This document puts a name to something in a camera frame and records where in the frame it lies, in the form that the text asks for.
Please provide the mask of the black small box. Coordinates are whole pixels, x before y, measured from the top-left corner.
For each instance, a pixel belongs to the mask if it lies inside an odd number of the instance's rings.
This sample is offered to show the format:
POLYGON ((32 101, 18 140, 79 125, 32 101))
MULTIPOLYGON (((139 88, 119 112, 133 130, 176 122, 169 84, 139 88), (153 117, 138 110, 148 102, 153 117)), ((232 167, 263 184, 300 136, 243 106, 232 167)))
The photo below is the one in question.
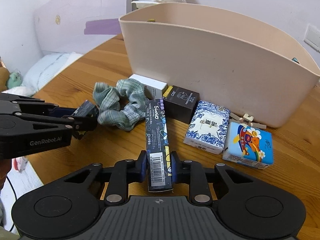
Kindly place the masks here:
POLYGON ((199 99, 198 92, 169 86, 163 94, 165 116, 190 124, 199 99))

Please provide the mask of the dark blue long cartoon box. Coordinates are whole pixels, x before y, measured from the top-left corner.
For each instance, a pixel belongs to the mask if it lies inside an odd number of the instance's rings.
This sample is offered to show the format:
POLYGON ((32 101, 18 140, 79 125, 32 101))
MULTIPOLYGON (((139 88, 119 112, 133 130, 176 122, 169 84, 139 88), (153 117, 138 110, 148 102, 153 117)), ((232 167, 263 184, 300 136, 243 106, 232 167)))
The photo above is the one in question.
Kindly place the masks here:
POLYGON ((148 191, 172 190, 172 167, 163 99, 145 101, 148 191))

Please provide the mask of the white bed pillow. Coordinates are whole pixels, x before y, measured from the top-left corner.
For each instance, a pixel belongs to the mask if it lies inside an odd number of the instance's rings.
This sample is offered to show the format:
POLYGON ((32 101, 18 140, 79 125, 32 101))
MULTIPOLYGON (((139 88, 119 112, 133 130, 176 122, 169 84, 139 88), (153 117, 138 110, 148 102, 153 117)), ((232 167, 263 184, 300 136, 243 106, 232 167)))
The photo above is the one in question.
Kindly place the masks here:
POLYGON ((11 88, 4 90, 2 93, 33 96, 82 56, 82 54, 75 52, 48 54, 36 62, 22 76, 22 82, 19 85, 12 85, 11 88))

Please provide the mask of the green plush toy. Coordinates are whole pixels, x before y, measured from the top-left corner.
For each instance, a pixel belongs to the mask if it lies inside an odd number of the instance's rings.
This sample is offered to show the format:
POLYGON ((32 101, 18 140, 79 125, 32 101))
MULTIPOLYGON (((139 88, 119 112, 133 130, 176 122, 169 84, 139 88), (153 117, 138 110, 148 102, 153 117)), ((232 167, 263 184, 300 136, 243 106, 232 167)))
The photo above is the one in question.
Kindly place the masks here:
POLYGON ((12 89, 14 87, 18 87, 22 84, 23 77, 20 72, 12 72, 9 75, 6 86, 7 89, 12 89))

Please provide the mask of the blue white porcelain tissue pack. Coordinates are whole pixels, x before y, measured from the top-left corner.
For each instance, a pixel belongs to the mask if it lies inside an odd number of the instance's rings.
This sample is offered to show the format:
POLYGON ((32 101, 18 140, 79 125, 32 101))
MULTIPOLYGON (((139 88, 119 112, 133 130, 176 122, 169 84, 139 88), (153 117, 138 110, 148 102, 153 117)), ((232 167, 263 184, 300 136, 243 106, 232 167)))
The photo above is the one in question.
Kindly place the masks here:
POLYGON ((220 154, 225 146, 230 113, 225 107, 200 100, 183 142, 213 154, 220 154))

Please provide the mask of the lilac headboard panel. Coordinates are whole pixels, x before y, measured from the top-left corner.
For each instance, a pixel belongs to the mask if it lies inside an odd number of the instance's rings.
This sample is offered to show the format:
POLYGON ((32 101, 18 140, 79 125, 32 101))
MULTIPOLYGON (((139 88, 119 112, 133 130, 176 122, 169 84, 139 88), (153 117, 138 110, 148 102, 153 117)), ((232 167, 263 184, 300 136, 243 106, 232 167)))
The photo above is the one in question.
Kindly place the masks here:
POLYGON ((34 12, 37 41, 44 54, 85 54, 121 33, 119 18, 132 0, 51 0, 34 12))

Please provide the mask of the green plaid scrunchie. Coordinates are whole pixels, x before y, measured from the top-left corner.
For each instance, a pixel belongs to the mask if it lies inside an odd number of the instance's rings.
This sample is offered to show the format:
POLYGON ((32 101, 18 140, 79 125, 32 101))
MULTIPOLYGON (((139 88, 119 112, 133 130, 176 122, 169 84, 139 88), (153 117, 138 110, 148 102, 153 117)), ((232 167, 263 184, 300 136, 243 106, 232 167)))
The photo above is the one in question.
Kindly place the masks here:
POLYGON ((97 82, 93 99, 99 109, 98 123, 101 125, 116 126, 129 132, 145 118, 144 85, 135 79, 118 80, 114 87, 97 82))

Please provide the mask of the beige plastic storage bin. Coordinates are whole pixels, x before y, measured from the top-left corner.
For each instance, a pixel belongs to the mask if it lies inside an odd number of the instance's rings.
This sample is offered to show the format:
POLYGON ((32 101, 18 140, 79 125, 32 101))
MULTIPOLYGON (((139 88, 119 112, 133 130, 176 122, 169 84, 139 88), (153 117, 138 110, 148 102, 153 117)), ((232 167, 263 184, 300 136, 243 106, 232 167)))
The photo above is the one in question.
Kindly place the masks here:
POLYGON ((119 23, 135 74, 270 127, 285 124, 319 80, 317 63, 293 37, 236 12, 165 3, 119 23))

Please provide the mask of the blue cartoon tissue pack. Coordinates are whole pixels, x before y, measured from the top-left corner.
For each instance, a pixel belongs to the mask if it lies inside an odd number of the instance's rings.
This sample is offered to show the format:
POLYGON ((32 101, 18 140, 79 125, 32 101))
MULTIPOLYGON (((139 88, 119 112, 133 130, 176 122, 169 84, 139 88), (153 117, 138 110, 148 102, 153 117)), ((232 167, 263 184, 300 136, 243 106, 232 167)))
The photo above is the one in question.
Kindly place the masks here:
POLYGON ((265 169, 274 163, 272 134, 230 122, 222 158, 237 164, 265 169))

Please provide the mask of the small dark blue packet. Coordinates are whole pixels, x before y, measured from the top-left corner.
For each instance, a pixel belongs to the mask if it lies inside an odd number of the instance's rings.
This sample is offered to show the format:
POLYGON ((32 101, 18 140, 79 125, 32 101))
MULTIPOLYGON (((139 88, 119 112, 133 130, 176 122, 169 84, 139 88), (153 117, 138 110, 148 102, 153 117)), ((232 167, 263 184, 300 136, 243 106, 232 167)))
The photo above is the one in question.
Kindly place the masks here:
POLYGON ((99 109, 88 100, 79 106, 72 114, 74 119, 73 137, 80 140, 86 132, 95 130, 98 125, 98 115, 99 109))

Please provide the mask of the white wall switch socket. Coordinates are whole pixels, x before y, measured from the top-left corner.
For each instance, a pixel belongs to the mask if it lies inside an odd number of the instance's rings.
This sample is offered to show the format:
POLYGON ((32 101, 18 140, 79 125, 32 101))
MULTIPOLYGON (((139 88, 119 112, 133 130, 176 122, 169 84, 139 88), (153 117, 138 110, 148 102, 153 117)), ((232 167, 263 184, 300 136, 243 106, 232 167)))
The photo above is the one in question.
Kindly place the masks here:
POLYGON ((311 46, 315 51, 319 52, 320 49, 320 30, 312 25, 308 25, 304 42, 311 46))

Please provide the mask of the white small box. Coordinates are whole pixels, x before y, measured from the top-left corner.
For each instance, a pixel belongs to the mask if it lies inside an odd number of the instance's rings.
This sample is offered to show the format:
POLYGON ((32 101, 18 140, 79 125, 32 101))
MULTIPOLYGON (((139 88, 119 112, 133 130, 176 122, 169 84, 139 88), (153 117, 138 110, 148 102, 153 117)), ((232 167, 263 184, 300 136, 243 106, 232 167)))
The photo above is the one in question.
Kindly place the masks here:
POLYGON ((144 77, 137 74, 132 74, 130 79, 135 79, 139 81, 145 89, 145 96, 148 99, 161 99, 163 93, 167 90, 167 83, 151 79, 149 77, 144 77))

